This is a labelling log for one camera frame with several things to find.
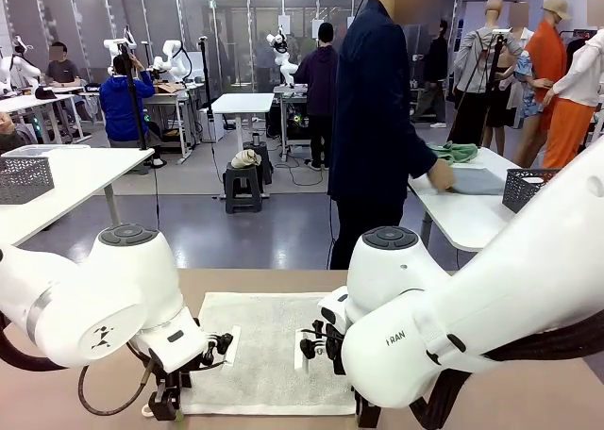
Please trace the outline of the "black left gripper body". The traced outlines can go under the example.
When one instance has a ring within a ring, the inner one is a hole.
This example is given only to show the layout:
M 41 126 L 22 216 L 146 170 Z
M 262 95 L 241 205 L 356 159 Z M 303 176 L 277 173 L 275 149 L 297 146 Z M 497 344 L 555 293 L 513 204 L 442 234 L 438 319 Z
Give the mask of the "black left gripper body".
M 174 389 L 177 394 L 179 394 L 182 389 L 190 389 L 192 387 L 191 375 L 188 369 L 179 369 L 167 373 L 163 369 L 156 367 L 153 370 L 153 375 L 157 387 L 159 387 L 160 384 L 163 384 L 166 389 Z

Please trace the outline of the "person's right hand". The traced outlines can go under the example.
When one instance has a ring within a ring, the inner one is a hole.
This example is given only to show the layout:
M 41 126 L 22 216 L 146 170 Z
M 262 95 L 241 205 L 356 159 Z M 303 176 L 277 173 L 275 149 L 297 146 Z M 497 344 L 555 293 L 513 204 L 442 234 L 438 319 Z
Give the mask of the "person's right hand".
M 438 158 L 428 171 L 428 180 L 432 187 L 438 191 L 445 191 L 456 183 L 451 166 L 441 158 Z

